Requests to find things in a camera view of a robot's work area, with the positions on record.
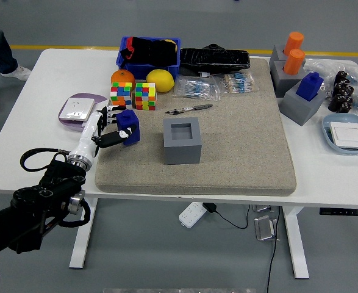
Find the table leg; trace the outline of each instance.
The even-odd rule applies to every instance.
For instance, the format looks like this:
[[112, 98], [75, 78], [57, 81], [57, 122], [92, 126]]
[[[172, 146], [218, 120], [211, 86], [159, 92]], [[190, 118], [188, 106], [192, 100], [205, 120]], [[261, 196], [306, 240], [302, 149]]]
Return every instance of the table leg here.
[[[93, 217], [95, 216], [96, 205], [98, 198], [87, 198], [85, 200], [91, 209], [91, 220], [84, 226], [78, 228], [76, 241], [73, 247], [73, 254], [71, 255], [69, 267], [72, 269], [82, 269], [84, 267], [85, 256], [87, 255], [88, 241], [91, 234]], [[84, 218], [84, 211], [82, 211], [81, 218]]]
[[298, 225], [298, 213], [303, 206], [284, 206], [283, 213], [287, 230], [288, 244], [293, 262], [295, 278], [309, 279], [301, 232]]

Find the blue cube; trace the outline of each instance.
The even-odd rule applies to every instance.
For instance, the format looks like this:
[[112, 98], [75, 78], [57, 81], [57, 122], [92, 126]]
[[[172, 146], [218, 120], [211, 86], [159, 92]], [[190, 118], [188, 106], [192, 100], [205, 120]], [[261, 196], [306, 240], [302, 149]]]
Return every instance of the blue cube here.
[[305, 76], [301, 84], [296, 91], [296, 94], [306, 101], [311, 101], [317, 96], [318, 90], [323, 84], [324, 79], [320, 77], [317, 72], [311, 72], [307, 76]]
[[132, 125], [137, 125], [136, 130], [129, 136], [129, 138], [123, 142], [123, 145], [132, 145], [133, 143], [139, 142], [140, 137], [140, 122], [138, 117], [133, 110], [124, 110], [121, 113], [116, 115], [116, 123], [118, 125], [118, 130], [121, 131]]

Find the purple plate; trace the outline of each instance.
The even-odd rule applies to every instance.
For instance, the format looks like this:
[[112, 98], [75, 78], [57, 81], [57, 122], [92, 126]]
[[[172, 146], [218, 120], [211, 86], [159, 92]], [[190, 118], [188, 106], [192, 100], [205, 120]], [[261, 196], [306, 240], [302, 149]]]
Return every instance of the purple plate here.
[[[70, 98], [79, 98], [79, 99], [94, 99], [95, 100], [95, 104], [101, 103], [103, 101], [107, 101], [107, 98], [103, 97], [103, 96], [99, 96], [99, 95], [95, 95], [93, 93], [77, 93], [73, 96], [71, 96]], [[65, 125], [66, 127], [69, 127], [72, 130], [75, 131], [82, 131], [83, 127], [82, 124], [85, 121], [72, 121], [72, 120], [65, 120], [65, 119], [61, 119], [59, 118], [59, 115], [61, 114], [63, 108], [65, 107], [66, 102], [63, 104], [62, 108], [60, 109], [59, 113], [58, 113], [58, 120], [59, 122], [61, 122], [61, 124]]]

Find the gray block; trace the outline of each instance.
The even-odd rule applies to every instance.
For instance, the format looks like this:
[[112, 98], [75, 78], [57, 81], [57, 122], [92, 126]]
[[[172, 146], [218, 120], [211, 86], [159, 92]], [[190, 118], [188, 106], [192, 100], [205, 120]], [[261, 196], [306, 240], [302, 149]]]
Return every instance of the gray block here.
[[326, 98], [326, 92], [320, 90], [311, 101], [298, 96], [296, 91], [301, 83], [297, 83], [287, 91], [279, 105], [280, 112], [299, 125], [305, 124], [320, 108]]
[[164, 118], [162, 123], [165, 165], [198, 164], [202, 151], [198, 118]]
[[285, 73], [283, 71], [285, 63], [285, 61], [274, 61], [271, 64], [271, 77], [277, 98], [283, 98], [288, 90], [306, 76], [303, 66], [301, 66], [297, 74], [290, 75]]
[[287, 61], [287, 56], [283, 53], [285, 45], [275, 45], [274, 49], [272, 50], [272, 55], [269, 61], [269, 66], [271, 68], [271, 64], [274, 61]]

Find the gray felt mat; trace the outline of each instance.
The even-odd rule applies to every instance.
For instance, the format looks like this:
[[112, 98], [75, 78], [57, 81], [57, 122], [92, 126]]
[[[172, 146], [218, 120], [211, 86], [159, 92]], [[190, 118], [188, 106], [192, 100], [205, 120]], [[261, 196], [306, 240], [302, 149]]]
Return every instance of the gray felt mat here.
[[[157, 110], [134, 110], [141, 141], [100, 150], [96, 186], [103, 192], [158, 195], [274, 195], [294, 192], [296, 179], [267, 61], [251, 59], [259, 90], [226, 94], [210, 109], [168, 115], [166, 110], [209, 104], [157, 95]], [[199, 164], [164, 165], [163, 118], [198, 117]], [[116, 130], [110, 125], [105, 132]]]

